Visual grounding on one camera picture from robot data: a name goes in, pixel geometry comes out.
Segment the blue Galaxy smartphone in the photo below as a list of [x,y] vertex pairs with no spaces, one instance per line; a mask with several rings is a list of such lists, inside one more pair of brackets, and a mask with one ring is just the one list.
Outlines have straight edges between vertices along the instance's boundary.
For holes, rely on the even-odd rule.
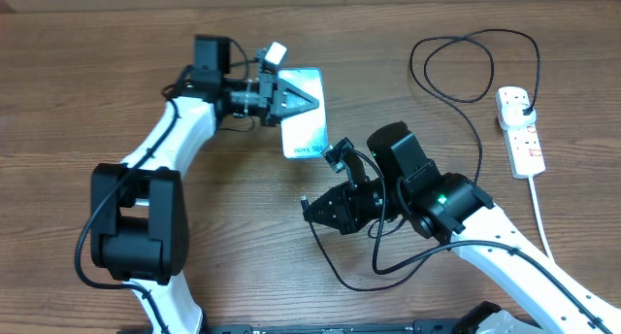
[[321,157],[329,146],[321,71],[317,68],[282,69],[278,76],[319,101],[316,109],[281,121],[283,155],[288,159]]

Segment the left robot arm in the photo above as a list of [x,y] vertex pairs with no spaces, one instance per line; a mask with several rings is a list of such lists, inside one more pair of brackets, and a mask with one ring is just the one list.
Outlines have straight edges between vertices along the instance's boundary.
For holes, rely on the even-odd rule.
[[91,213],[78,249],[110,273],[111,288],[136,295],[154,333],[209,331],[183,273],[190,233],[182,181],[222,121],[279,127],[288,159],[318,157],[327,144],[321,72],[286,67],[286,47],[273,42],[245,57],[245,73],[234,78],[236,47],[226,36],[196,36],[192,63],[162,91],[161,119],[122,161],[92,173]]

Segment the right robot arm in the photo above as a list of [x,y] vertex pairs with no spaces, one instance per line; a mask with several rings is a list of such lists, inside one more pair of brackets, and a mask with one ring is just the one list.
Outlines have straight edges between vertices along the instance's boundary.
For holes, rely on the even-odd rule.
[[617,333],[620,311],[575,281],[538,250],[482,188],[457,173],[441,173],[407,125],[394,122],[373,133],[369,155],[348,139],[324,152],[346,182],[314,202],[301,200],[304,220],[347,235],[375,220],[408,221],[438,246],[378,275],[399,271],[441,251],[453,251],[494,281],[547,333]]

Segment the white USB charger plug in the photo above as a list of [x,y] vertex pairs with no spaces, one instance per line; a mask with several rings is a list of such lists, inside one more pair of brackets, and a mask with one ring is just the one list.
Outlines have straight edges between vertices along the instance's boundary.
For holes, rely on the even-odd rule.
[[509,131],[533,125],[537,120],[537,113],[532,110],[525,114],[525,108],[521,104],[503,104],[498,112],[501,128]]

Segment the white power strip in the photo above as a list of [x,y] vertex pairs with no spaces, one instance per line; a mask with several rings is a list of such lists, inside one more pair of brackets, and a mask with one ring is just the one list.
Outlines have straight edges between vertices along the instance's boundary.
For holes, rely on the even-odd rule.
[[[525,89],[504,86],[495,94],[498,112],[503,104],[521,104],[530,110],[530,99]],[[545,171],[536,123],[515,130],[503,130],[511,174],[516,179],[529,179]]]

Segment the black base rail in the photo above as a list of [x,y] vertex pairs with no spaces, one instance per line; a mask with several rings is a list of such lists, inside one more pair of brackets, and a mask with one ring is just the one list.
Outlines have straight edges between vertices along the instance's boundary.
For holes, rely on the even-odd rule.
[[201,329],[200,334],[451,334],[458,319],[417,319],[407,323],[288,325],[252,327],[228,324]]

